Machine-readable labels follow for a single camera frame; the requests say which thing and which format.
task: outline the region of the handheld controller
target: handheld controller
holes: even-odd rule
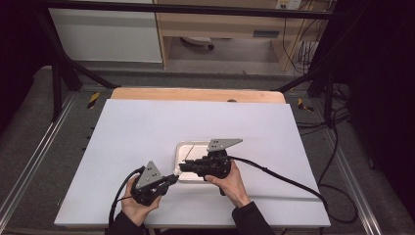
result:
[[[153,161],[141,167],[140,175],[131,188],[132,198],[139,204],[149,206],[160,195],[167,193],[168,187],[177,182],[179,175],[162,176]]]
[[[201,159],[185,160],[179,164],[182,172],[194,172],[205,180],[206,175],[217,178],[226,178],[231,171],[231,162],[226,153],[226,148],[242,142],[242,139],[212,139],[207,147],[207,156]]]

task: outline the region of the black metal pole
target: black metal pole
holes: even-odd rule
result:
[[[76,9],[94,11],[117,12],[151,12],[151,13],[181,13],[181,14],[205,14],[224,16],[268,17],[287,19],[317,19],[333,20],[349,17],[344,13],[287,11],[259,8],[236,8],[196,5],[171,5],[171,4],[144,4],[144,3],[115,3],[92,1],[65,1],[65,0],[37,0],[37,4],[47,8]]]

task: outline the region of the triangular metal plate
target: triangular metal plate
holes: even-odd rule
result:
[[[149,161],[143,173],[140,176],[137,184],[135,185],[136,189],[142,188],[146,185],[149,185],[162,178],[160,171],[157,169],[153,161]]]
[[[208,143],[207,151],[220,151],[225,150],[228,147],[241,143],[242,139],[212,139],[210,143]]]

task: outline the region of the power cord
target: power cord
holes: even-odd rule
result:
[[[334,114],[333,114],[333,119],[336,119],[337,113],[340,110],[345,109],[345,108],[346,107],[343,107],[343,108],[340,108],[340,109],[336,110],[334,112]],[[345,195],[348,198],[348,200],[351,202],[351,204],[353,206],[353,209],[354,209],[353,218],[351,218],[351,219],[340,219],[340,218],[337,218],[337,217],[333,216],[329,212],[328,212],[328,215],[332,219],[334,219],[335,221],[337,221],[337,222],[351,224],[351,223],[354,223],[357,220],[357,218],[358,218],[358,209],[357,209],[357,205],[354,202],[354,200],[351,198],[351,196],[347,192],[345,192],[345,191],[343,191],[343,190],[341,190],[341,189],[339,189],[339,188],[337,188],[335,186],[321,183],[322,180],[323,180],[323,178],[324,178],[324,176],[325,176],[325,174],[327,173],[327,170],[329,169],[330,165],[332,164],[333,159],[335,158],[335,155],[337,153],[337,149],[338,149],[338,146],[339,146],[339,134],[338,134],[338,131],[337,131],[337,128],[336,128],[336,122],[335,121],[333,122],[333,131],[335,132],[335,138],[336,138],[336,140],[335,140],[335,146],[334,146],[334,150],[333,150],[333,154],[330,157],[329,161],[327,162],[327,164],[326,164],[323,172],[321,173],[321,175],[320,175],[320,177],[319,177],[319,179],[317,181],[317,186],[319,188],[324,187],[324,188],[329,188],[329,189],[332,189],[332,190],[336,190],[336,191],[342,193],[343,195]]]
[[[116,193],[116,196],[114,198],[113,204],[111,205],[111,210],[110,210],[110,216],[109,216],[109,222],[108,222],[108,226],[111,227],[114,223],[114,214],[115,214],[115,208],[116,208],[116,204],[121,201],[124,200],[126,198],[121,198],[119,199],[119,195],[122,192],[122,189],[124,188],[125,184],[127,184],[128,180],[136,173],[138,172],[142,172],[144,170],[144,167],[140,167],[138,169],[135,169],[134,171],[132,171],[130,174],[128,174],[128,176],[125,178],[124,182],[122,182],[121,187],[119,187],[118,192]]]
[[[341,190],[341,189],[339,189],[335,186],[322,183],[322,180],[323,180],[324,176],[326,175],[327,170],[329,169],[330,165],[332,164],[333,159],[334,159],[334,157],[337,153],[338,146],[339,146],[339,134],[338,134],[338,131],[337,131],[337,128],[336,128],[336,124],[348,119],[348,111],[339,114],[339,112],[342,111],[342,110],[346,110],[346,107],[341,107],[341,108],[335,110],[334,113],[333,113],[333,118],[329,122],[327,122],[327,121],[320,122],[320,123],[297,122],[297,124],[298,124],[299,130],[314,128],[314,130],[312,130],[310,132],[307,132],[307,133],[304,133],[301,136],[303,136],[305,134],[313,133],[315,131],[321,130],[321,129],[326,128],[328,126],[333,126],[333,130],[335,132],[335,139],[336,139],[334,150],[333,150],[332,155],[330,156],[329,161],[327,162],[326,166],[324,167],[323,172],[321,173],[320,177],[317,180],[317,186],[319,188],[328,188],[328,189],[331,189],[331,190],[338,191],[339,193],[341,193],[341,194],[343,194],[347,197],[347,199],[351,202],[351,204],[353,206],[353,210],[354,210],[353,218],[351,218],[351,219],[340,219],[338,217],[333,216],[329,212],[328,212],[328,215],[329,215],[330,218],[332,218],[333,220],[335,220],[337,222],[350,224],[350,223],[354,223],[358,218],[358,209],[357,209],[357,206],[356,206],[354,200],[351,198],[351,196],[347,192],[345,192],[345,191],[343,191],[343,190]]]
[[[264,171],[265,173],[267,173],[267,174],[269,174],[269,175],[271,175],[271,176],[274,176],[274,177],[275,177],[275,178],[277,178],[277,179],[280,179],[280,180],[282,180],[282,181],[285,181],[285,182],[287,182],[287,183],[289,183],[289,184],[292,184],[292,185],[294,185],[294,186],[296,186],[296,187],[299,187],[300,189],[303,189],[303,190],[305,190],[305,191],[307,191],[307,192],[309,192],[309,193],[313,194],[314,196],[316,196],[317,198],[319,198],[319,199],[321,200],[321,202],[323,203],[324,208],[326,209],[326,211],[328,211],[328,210],[329,210],[328,205],[327,205],[327,201],[326,201],[326,199],[324,199],[324,197],[323,197],[323,196],[321,196],[321,194],[317,193],[315,190],[310,189],[310,188],[308,188],[307,186],[302,185],[302,184],[300,184],[300,183],[297,183],[296,181],[291,180],[291,179],[289,179],[289,178],[286,178],[286,177],[284,177],[284,176],[282,176],[282,175],[280,175],[280,174],[277,174],[277,173],[275,173],[274,171],[272,171],[272,170],[268,169],[267,167],[263,167],[263,166],[261,166],[261,165],[259,165],[259,164],[256,164],[256,163],[254,163],[254,162],[252,162],[252,161],[250,161],[250,160],[240,159],[240,158],[237,158],[237,157],[232,157],[232,156],[228,156],[228,157],[229,157],[230,159],[232,159],[232,160],[240,161],[240,162],[242,162],[242,163],[244,163],[244,164],[254,166],[254,167],[256,167],[256,168],[258,168],[258,169],[260,169],[260,170]]]

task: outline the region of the white tabletop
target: white tabletop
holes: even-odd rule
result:
[[[182,141],[242,138],[227,149],[318,191],[289,105],[107,100],[55,220],[67,227],[105,226],[116,191],[134,169],[154,161],[174,170]],[[237,163],[251,199],[271,226],[330,226],[312,194]],[[233,205],[208,183],[177,182],[152,211],[148,227],[230,227]]]

